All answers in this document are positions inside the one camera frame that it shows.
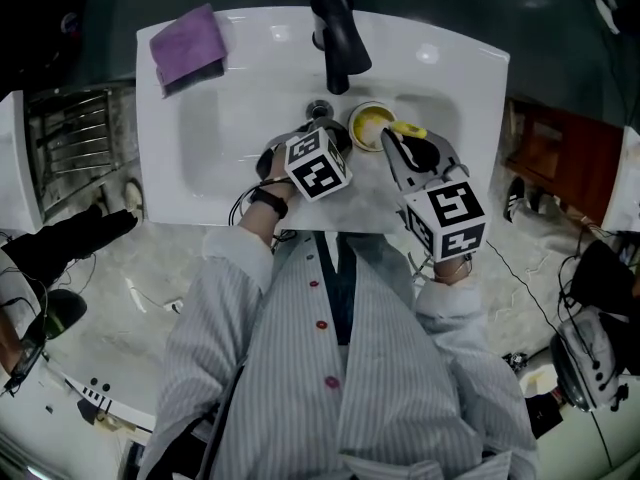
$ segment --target shirt button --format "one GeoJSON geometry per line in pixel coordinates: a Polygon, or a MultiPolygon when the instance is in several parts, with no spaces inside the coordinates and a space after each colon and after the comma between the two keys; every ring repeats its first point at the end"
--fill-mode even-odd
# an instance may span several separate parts
{"type": "Polygon", "coordinates": [[[331,376],[326,377],[324,379],[324,383],[327,385],[327,387],[330,387],[331,389],[338,389],[340,387],[340,381],[335,377],[331,377],[331,376]]]}

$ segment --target striped shirt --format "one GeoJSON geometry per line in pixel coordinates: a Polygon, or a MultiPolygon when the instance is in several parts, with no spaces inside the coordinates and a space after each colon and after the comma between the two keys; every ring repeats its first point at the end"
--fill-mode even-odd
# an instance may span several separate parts
{"type": "Polygon", "coordinates": [[[345,364],[313,236],[284,245],[274,265],[242,228],[206,238],[203,267],[167,342],[139,478],[220,399],[245,357],[213,477],[535,478],[524,399],[488,350],[473,279],[428,282],[407,303],[387,279],[399,273],[388,251],[354,247],[345,364]]]}

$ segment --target black shoe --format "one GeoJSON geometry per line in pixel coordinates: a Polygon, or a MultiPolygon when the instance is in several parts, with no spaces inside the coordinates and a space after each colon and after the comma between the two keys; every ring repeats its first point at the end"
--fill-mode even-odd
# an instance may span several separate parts
{"type": "Polygon", "coordinates": [[[513,222],[513,210],[517,204],[524,199],[524,181],[522,178],[515,178],[511,185],[509,185],[509,191],[507,192],[507,202],[504,205],[504,212],[502,216],[508,221],[513,222]]]}

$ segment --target faucet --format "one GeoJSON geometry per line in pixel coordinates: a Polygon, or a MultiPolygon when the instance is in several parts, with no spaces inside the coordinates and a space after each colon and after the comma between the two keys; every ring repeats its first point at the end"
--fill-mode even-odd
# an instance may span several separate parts
{"type": "Polygon", "coordinates": [[[358,29],[353,21],[353,0],[311,0],[315,18],[313,44],[324,51],[327,89],[343,94],[349,89],[349,75],[371,69],[358,29]]]}

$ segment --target watch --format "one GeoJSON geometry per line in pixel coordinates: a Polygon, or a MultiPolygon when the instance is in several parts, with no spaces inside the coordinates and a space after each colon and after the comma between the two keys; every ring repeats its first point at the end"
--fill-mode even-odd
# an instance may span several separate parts
{"type": "Polygon", "coordinates": [[[273,211],[278,214],[280,219],[284,219],[289,211],[289,207],[287,203],[284,202],[284,199],[278,196],[274,196],[273,194],[267,192],[266,190],[262,190],[261,188],[257,188],[254,190],[253,195],[249,199],[252,203],[255,201],[260,201],[261,203],[267,204],[273,208],[273,211]]]}

